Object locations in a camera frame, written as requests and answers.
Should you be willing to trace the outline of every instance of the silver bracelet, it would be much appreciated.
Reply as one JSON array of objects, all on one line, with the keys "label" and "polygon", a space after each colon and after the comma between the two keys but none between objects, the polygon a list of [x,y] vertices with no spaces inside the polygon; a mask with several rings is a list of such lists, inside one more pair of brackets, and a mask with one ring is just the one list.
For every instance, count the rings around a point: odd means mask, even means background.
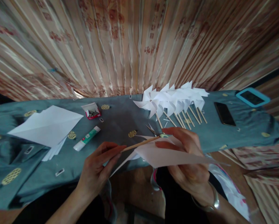
[{"label": "silver bracelet", "polygon": [[191,198],[193,200],[193,202],[195,203],[195,205],[200,208],[201,210],[204,210],[205,212],[212,212],[214,211],[214,208],[218,209],[219,208],[219,197],[218,197],[218,192],[215,189],[215,187],[209,182],[210,186],[213,189],[213,193],[214,193],[214,204],[212,206],[206,206],[206,207],[202,207],[201,205],[198,205],[197,202],[195,201],[195,199],[193,198],[193,196],[191,195]]}]

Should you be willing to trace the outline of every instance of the wooden stick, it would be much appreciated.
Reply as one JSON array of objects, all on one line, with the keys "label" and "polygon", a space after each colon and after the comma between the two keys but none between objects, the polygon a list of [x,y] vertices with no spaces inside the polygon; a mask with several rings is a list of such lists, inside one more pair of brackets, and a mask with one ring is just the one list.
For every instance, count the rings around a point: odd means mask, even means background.
[{"label": "wooden stick", "polygon": [[129,146],[129,147],[125,148],[125,149],[124,149],[123,151],[121,151],[121,152],[124,152],[124,151],[127,151],[127,150],[129,150],[129,149],[133,149],[133,148],[136,148],[136,147],[138,147],[138,146],[147,144],[148,142],[154,141],[154,140],[159,139],[159,138],[160,138],[160,136],[157,136],[157,137],[154,137],[154,138],[150,138],[150,139],[145,140],[145,141],[143,141],[143,142],[140,142],[140,143],[137,143],[137,144],[135,144],[135,145]]},{"label": "wooden stick", "polygon": [[195,113],[192,111],[191,107],[189,106],[189,109],[191,111],[191,113],[193,114],[193,116],[195,117],[195,119],[197,120],[198,124],[201,124],[198,120],[198,118],[195,116]]},{"label": "wooden stick", "polygon": [[163,112],[163,113],[164,113],[165,116],[170,120],[170,122],[173,123],[173,125],[174,125],[175,127],[177,127],[176,124],[173,122],[173,120],[167,115],[167,113],[166,113],[166,112]]},{"label": "wooden stick", "polygon": [[158,119],[158,122],[159,122],[159,124],[160,124],[160,127],[161,127],[161,130],[163,129],[163,127],[162,127],[162,124],[161,124],[161,122],[160,122],[160,119],[159,119],[159,117],[158,117],[158,114],[156,113],[156,117],[157,117],[157,119]]},{"label": "wooden stick", "polygon": [[200,108],[198,108],[198,109],[199,109],[199,112],[201,112],[201,115],[202,115],[203,119],[205,120],[205,122],[206,122],[206,124],[207,124],[208,122],[207,122],[207,120],[205,119],[205,116],[203,115],[201,109],[200,109]]},{"label": "wooden stick", "polygon": [[174,112],[174,115],[176,116],[176,119],[177,119],[177,121],[179,122],[179,124],[181,125],[181,128],[182,128],[183,125],[182,125],[181,121],[179,120],[179,118],[178,118],[178,116],[177,116],[177,114],[175,112]]},{"label": "wooden stick", "polygon": [[182,111],[182,114],[183,114],[183,117],[184,117],[184,119],[185,119],[185,122],[187,123],[187,125],[188,125],[189,129],[191,130],[191,127],[190,127],[190,125],[189,125],[189,123],[188,123],[188,121],[187,121],[187,119],[186,119],[185,114],[184,114],[184,112],[183,112],[183,111]]},{"label": "wooden stick", "polygon": [[200,115],[199,115],[199,112],[198,112],[197,107],[196,107],[195,109],[196,109],[196,113],[198,114],[199,121],[202,123],[202,119],[201,119],[201,117],[200,117]]},{"label": "wooden stick", "polygon": [[186,129],[185,124],[183,123],[183,120],[181,118],[181,115],[180,114],[178,114],[178,115],[179,115],[180,121],[182,122],[183,128]]},{"label": "wooden stick", "polygon": [[187,116],[189,117],[190,122],[192,123],[192,125],[195,127],[193,121],[191,120],[191,117],[189,116],[188,112],[186,111]]}]

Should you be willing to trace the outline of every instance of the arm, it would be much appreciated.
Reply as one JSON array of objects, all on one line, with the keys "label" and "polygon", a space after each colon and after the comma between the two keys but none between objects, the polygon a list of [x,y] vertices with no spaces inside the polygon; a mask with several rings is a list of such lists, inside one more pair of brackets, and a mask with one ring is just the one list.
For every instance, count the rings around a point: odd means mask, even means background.
[{"label": "arm", "polygon": [[104,187],[124,148],[126,146],[104,142],[87,157],[76,189],[46,223],[76,223]]},{"label": "arm", "polygon": [[[201,206],[211,206],[214,203],[214,193],[209,185],[206,183],[203,194],[192,195],[194,199],[199,202]],[[207,212],[207,217],[210,223],[249,223],[224,197],[218,194],[219,208],[213,212]]]},{"label": "arm", "polygon": [[[197,134],[183,128],[164,128],[166,134],[172,134],[181,141],[183,147],[180,148],[169,142],[156,142],[159,148],[167,148],[204,156]],[[203,207],[214,204],[214,192],[210,186],[208,164],[188,164],[169,166],[171,176],[180,187],[190,193],[195,200]],[[207,217],[211,223],[248,223],[246,219],[221,195],[219,195],[219,207],[212,212],[207,212]]]}]

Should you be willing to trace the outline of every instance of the smartphone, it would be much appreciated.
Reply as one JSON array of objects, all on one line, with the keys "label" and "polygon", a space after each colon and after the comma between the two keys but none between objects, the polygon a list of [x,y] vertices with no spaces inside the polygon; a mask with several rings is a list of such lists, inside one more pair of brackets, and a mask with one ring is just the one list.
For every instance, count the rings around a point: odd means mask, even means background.
[{"label": "smartphone", "polygon": [[214,102],[214,105],[216,107],[216,110],[219,115],[221,123],[235,127],[236,123],[235,123],[229,109],[227,108],[227,105],[223,104],[223,103],[218,103],[218,102]]}]

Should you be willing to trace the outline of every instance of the gray tablecloth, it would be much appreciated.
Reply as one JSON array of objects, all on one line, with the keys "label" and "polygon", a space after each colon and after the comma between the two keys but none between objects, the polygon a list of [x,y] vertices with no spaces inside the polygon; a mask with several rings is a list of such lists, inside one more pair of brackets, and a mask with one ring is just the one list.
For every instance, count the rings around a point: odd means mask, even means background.
[{"label": "gray tablecloth", "polygon": [[[84,159],[89,156],[102,142],[109,141],[117,144],[133,145],[142,141],[140,137],[130,138],[129,132],[136,130],[138,135],[152,136],[146,124],[150,123],[156,132],[160,133],[160,126],[156,117],[149,117],[149,111],[139,109],[133,100],[141,101],[142,95],[116,96],[107,98],[84,98],[67,100],[38,100],[26,102],[13,102],[0,106],[0,209],[13,208],[23,203],[35,200],[45,192],[65,183],[77,181],[83,166]],[[279,143],[279,122],[267,114],[262,108],[255,111],[250,106],[235,97],[235,91],[210,92],[204,97],[205,106],[203,111],[208,124],[199,125],[191,116],[195,127],[192,131],[199,135],[202,150],[205,153],[222,149],[243,146],[266,146]],[[52,160],[41,162],[48,151],[48,147],[18,139],[6,133],[17,125],[24,122],[26,112],[42,110],[51,105],[59,106],[79,114],[85,112],[82,105],[96,102],[101,108],[106,104],[108,110],[102,110],[102,123],[98,118],[88,120],[84,116],[73,128],[77,140],[67,138],[60,153]],[[221,102],[228,108],[237,124],[237,127],[223,125],[218,117],[213,102]],[[171,116],[175,124],[178,124],[174,116]],[[160,118],[163,126],[165,116]],[[77,152],[73,146],[81,140],[95,126],[101,131],[80,151]],[[30,154],[24,154],[29,146],[35,146]],[[132,151],[125,152],[119,163],[121,163]],[[141,158],[127,162],[119,172],[147,166]],[[15,168],[21,168],[21,173],[9,184],[1,185],[3,178]],[[55,173],[64,169],[59,176]]]}]

